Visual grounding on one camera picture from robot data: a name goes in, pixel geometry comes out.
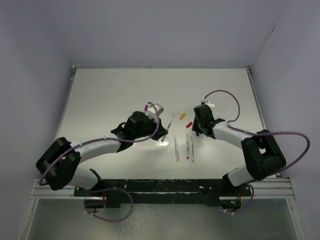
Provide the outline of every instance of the red marker cap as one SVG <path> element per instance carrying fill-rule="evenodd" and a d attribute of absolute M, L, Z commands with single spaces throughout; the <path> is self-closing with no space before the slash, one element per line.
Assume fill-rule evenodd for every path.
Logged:
<path fill-rule="evenodd" d="M 192 125 L 192 121 L 189 122 L 185 127 L 186 127 L 186 128 L 189 128 L 191 125 Z"/>

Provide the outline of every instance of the marker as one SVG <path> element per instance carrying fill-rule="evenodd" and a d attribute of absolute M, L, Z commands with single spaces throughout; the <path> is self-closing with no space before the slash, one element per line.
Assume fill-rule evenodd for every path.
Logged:
<path fill-rule="evenodd" d="M 190 137 L 191 140 L 191 162 L 195 161 L 195 153 L 194 153 L 194 142 L 192 141 L 192 136 Z"/>
<path fill-rule="evenodd" d="M 188 134 L 185 136 L 185 144 L 186 144 L 186 159 L 189 159 L 189 138 L 188 138 Z"/>
<path fill-rule="evenodd" d="M 169 129 L 170 129 L 170 127 L 171 127 L 172 122 L 174 121 L 174 118 L 175 118 L 175 116 L 172 117 L 172 119 L 171 119 L 168 127 L 166 128 L 166 130 L 167 130 L 168 132 L 169 132 Z M 167 136 L 167 135 L 164 135 L 164 136 L 162 137 L 161 142 L 163 142 L 163 141 L 166 139 L 166 136 Z"/>
<path fill-rule="evenodd" d="M 175 150 L 175 159 L 177 162 L 179 162 L 178 144 L 177 144 L 176 137 L 174 137 L 174 150 Z"/>

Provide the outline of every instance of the yellow marker cap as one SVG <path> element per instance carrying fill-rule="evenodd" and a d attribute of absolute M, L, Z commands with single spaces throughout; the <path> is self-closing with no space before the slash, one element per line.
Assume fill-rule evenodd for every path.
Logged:
<path fill-rule="evenodd" d="M 185 115 L 186 115 L 185 113 L 182 113 L 182 114 L 180 115 L 180 119 L 183 119 Z"/>

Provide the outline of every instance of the gray floor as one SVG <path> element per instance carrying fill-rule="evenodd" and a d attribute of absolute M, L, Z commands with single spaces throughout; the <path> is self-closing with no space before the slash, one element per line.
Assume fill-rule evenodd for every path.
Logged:
<path fill-rule="evenodd" d="M 107 218 L 129 210 L 102 209 Z M 254 200 L 238 215 L 204 205 L 136 204 L 132 215 L 119 223 L 84 214 L 83 200 L 39 201 L 30 240 L 295 240 L 284 199 Z"/>

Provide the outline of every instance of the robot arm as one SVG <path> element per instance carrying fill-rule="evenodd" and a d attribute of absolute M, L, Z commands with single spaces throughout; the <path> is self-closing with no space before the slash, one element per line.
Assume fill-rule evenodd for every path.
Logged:
<path fill-rule="evenodd" d="M 213 102 L 205 100 L 193 109 L 195 118 L 192 130 L 242 149 L 245 165 L 234 169 L 222 178 L 227 189 L 251 181 L 261 181 L 286 166 L 286 159 L 273 136 L 252 136 L 233 130 L 227 126 L 224 119 L 214 118 L 214 107 Z M 268 132 L 268 130 L 262 130 L 257 134 Z"/>
<path fill-rule="evenodd" d="M 164 111 L 159 104 L 155 104 L 155 108 L 158 115 Z M 100 155 L 121 152 L 131 147 L 134 140 L 151 136 L 154 132 L 152 139 L 158 140 L 168 134 L 160 118 L 159 121 L 158 130 L 155 132 L 158 118 L 155 109 L 149 107 L 146 113 L 135 111 L 126 122 L 121 123 L 107 135 L 98 138 L 99 141 L 97 139 L 68 141 L 60 137 L 37 161 L 36 167 L 41 174 L 44 174 L 59 156 L 69 150 L 68 154 L 47 173 L 45 177 L 47 184 L 52 190 L 62 189 L 66 185 L 92 189 L 103 180 L 94 169 L 84 169 L 78 165 Z"/>

